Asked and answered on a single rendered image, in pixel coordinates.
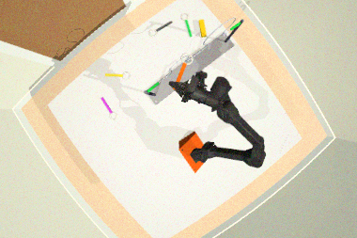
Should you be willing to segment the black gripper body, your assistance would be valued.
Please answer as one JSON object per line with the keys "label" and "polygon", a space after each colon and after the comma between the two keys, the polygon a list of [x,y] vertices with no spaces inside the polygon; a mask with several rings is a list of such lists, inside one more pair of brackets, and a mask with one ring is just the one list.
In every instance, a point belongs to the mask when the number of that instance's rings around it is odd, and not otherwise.
{"label": "black gripper body", "polygon": [[206,87],[198,87],[199,78],[198,76],[193,75],[190,81],[190,84],[188,83],[183,97],[182,97],[182,102],[187,103],[189,100],[194,100],[197,103],[201,104],[204,103],[205,100],[208,97],[209,91],[207,90]]}

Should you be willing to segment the orange handle with grey loop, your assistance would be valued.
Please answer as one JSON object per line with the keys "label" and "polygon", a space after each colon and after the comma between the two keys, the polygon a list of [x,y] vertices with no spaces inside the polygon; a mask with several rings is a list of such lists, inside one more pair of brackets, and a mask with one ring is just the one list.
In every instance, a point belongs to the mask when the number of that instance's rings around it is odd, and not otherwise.
{"label": "orange handle with grey loop", "polygon": [[179,74],[178,74],[178,78],[177,78],[177,81],[176,81],[176,82],[179,82],[179,81],[180,81],[181,76],[182,76],[182,74],[183,74],[183,72],[184,72],[184,70],[185,70],[186,65],[190,65],[190,64],[192,64],[193,61],[194,61],[194,59],[193,59],[193,57],[192,57],[191,54],[185,53],[185,54],[183,54],[183,55],[181,56],[181,58],[183,58],[184,55],[189,55],[189,56],[192,58],[192,62],[187,64],[187,63],[184,63],[184,61],[181,59],[183,65],[182,65],[182,67],[181,67],[181,69],[180,69],[180,72],[179,72]]}

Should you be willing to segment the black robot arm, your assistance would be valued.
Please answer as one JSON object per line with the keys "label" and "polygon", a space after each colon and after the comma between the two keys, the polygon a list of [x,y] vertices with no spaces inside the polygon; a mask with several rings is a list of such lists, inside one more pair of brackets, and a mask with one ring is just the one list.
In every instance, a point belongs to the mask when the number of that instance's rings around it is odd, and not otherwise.
{"label": "black robot arm", "polygon": [[[199,78],[198,87],[208,87],[205,84],[205,79],[208,78],[206,71],[197,71],[196,75]],[[213,85],[209,91],[208,97],[203,103],[212,107],[211,112],[216,111],[216,116],[224,123],[230,123],[236,128],[241,135],[252,145],[249,150],[234,150],[229,148],[218,148],[214,142],[205,142],[199,148],[195,148],[190,156],[194,162],[206,163],[208,159],[219,157],[227,158],[236,161],[243,161],[249,167],[260,168],[266,157],[264,137],[260,136],[240,115],[239,110],[232,103],[228,92],[232,89],[226,78],[218,76],[215,78]]]}

